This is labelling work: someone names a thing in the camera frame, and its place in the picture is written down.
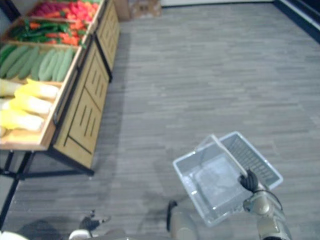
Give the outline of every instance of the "wall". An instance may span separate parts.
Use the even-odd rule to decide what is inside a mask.
[[[168,7],[179,5],[219,4],[237,2],[273,2],[273,0],[161,0],[161,5],[164,7]]]
[[[21,15],[25,15],[38,0],[11,0]]]
[[[0,35],[2,35],[11,24],[6,14],[0,8]]]

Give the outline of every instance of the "basket handle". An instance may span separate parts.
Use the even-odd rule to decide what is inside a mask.
[[[245,178],[248,176],[247,171],[244,169],[244,167],[235,159],[235,157],[229,152],[225,145],[223,145],[214,134],[207,136],[197,147],[195,147],[195,151],[198,152],[202,150],[210,143],[217,144],[218,147],[221,148],[238,166],[238,168],[240,169],[240,173],[244,175]]]

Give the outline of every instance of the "vegetable display stand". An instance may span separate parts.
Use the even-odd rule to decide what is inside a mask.
[[[20,17],[1,36],[8,43],[43,43],[82,46],[92,33],[92,23],[61,19],[38,20]]]
[[[92,176],[93,155],[96,148],[102,112],[109,85],[109,76],[93,38],[86,49],[80,47],[75,53],[72,66],[62,83],[59,97],[54,102],[39,141],[32,143],[16,142],[15,145],[3,142],[0,149],[12,149],[0,174],[14,179],[9,195],[0,215],[0,228],[9,210],[11,199],[20,180],[27,178],[54,177],[86,174]],[[17,150],[25,150],[17,172],[10,170]],[[69,167],[66,170],[29,172],[35,155],[45,154]]]
[[[44,2],[49,1],[39,1],[33,11]],[[14,179],[0,214],[0,229],[19,180],[75,174],[92,176],[94,174],[91,166],[120,34],[114,2],[101,0],[98,7],[95,6],[95,8],[96,11],[91,21],[89,18],[81,21],[85,24],[85,29],[72,29],[73,27],[79,28],[80,22],[74,19],[62,19],[58,15],[57,17],[46,16],[51,16],[50,18],[27,16],[18,18],[1,36],[2,43],[28,46],[39,51],[39,54],[52,50],[64,51],[66,54],[68,49],[72,49],[73,58],[61,82],[51,80],[44,82],[58,87],[59,90],[56,98],[51,101],[52,106],[49,113],[41,116],[44,118],[41,130],[34,132],[22,129],[7,130],[5,135],[0,137],[0,150],[9,150],[4,167],[0,167],[0,175]],[[36,29],[42,23],[48,24],[47,30],[54,31],[31,31],[34,36],[29,35],[28,32],[25,35],[26,39],[21,39],[21,35],[18,34],[19,29],[16,28],[14,34],[18,36],[10,35],[15,27],[21,26],[21,30]],[[84,31],[80,34],[79,42],[69,41],[71,38],[64,35],[69,34],[70,37],[74,37],[72,36],[73,30]],[[61,36],[65,36],[66,41],[59,40],[59,38],[64,40]],[[46,71],[42,73],[43,79],[47,79],[46,73]],[[22,78],[23,74],[21,78],[14,74],[9,74],[8,77],[5,75],[4,78],[7,78],[5,81],[24,84],[26,78],[34,78],[32,71],[29,75],[26,73],[25,78]],[[13,164],[14,156],[18,152],[23,152],[24,157],[18,170],[13,171],[11,166],[15,165]],[[45,154],[71,169],[30,172],[33,159],[38,154]]]
[[[106,60],[111,71],[114,68],[119,34],[120,26],[115,3],[113,0],[109,0],[101,20],[99,21],[96,37],[97,44],[102,51],[102,56]]]
[[[109,76],[93,41],[53,148],[90,167],[105,105]]]
[[[53,49],[52,45],[36,44],[36,43],[21,43],[15,44],[17,46],[38,46],[40,53],[44,51],[50,51]],[[74,83],[74,74],[76,73],[76,64],[79,56],[81,55],[81,48],[72,47],[67,45],[57,45],[54,47],[55,50],[66,51],[72,49],[74,57],[72,59],[70,68],[67,70],[65,78],[62,82],[45,82],[50,85],[54,85],[60,88],[55,100],[52,102],[52,108],[48,115],[44,116],[45,122],[41,131],[27,131],[24,129],[13,129],[6,132],[6,134],[0,138],[0,149],[2,150],[23,150],[23,151],[45,151],[48,149],[51,139],[56,130],[54,124],[54,114],[56,112],[57,105],[61,101],[63,95],[66,94],[66,89],[69,85]],[[25,80],[19,80],[18,77],[14,77],[11,80],[18,83],[25,83]]]

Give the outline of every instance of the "wooden slat panel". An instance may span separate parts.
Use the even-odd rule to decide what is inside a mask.
[[[68,157],[74,159],[83,166],[90,168],[93,160],[93,155],[82,148],[72,138],[68,137],[65,143],[65,150],[63,153]]]
[[[111,70],[114,67],[119,33],[120,26],[115,4],[113,1],[109,1],[97,30],[97,38]]]
[[[106,100],[109,76],[101,57],[95,57],[93,59],[90,72],[91,73],[88,75],[85,83],[85,88],[91,95],[99,110],[102,111]]]
[[[100,121],[101,111],[97,108],[88,91],[84,89],[74,115],[69,136],[93,154],[99,133]]]
[[[79,102],[79,99],[81,97],[84,85],[86,83],[88,72],[89,72],[89,70],[91,68],[91,65],[92,65],[92,62],[93,62],[93,59],[94,59],[93,57],[96,54],[99,54],[99,53],[98,53],[98,49],[97,49],[96,44],[93,42],[92,45],[91,45],[91,48],[89,50],[86,63],[84,65],[83,69],[82,69],[81,77],[78,79],[77,88],[75,90],[75,93],[73,94],[71,103],[69,105],[68,112],[67,112],[67,114],[65,116],[63,125],[61,126],[61,130],[60,130],[59,136],[58,136],[58,138],[56,140],[56,143],[54,144],[54,147],[57,150],[63,150],[64,149],[64,145],[65,145],[68,133],[69,133],[69,129],[70,129],[71,125],[72,125],[73,118],[74,118],[75,112],[77,110],[78,102]]]

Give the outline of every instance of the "cardboard box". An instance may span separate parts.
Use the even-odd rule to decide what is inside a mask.
[[[128,0],[114,0],[113,2],[119,21],[130,21],[131,16]]]
[[[133,19],[154,18],[162,14],[160,0],[129,0],[129,7]]]

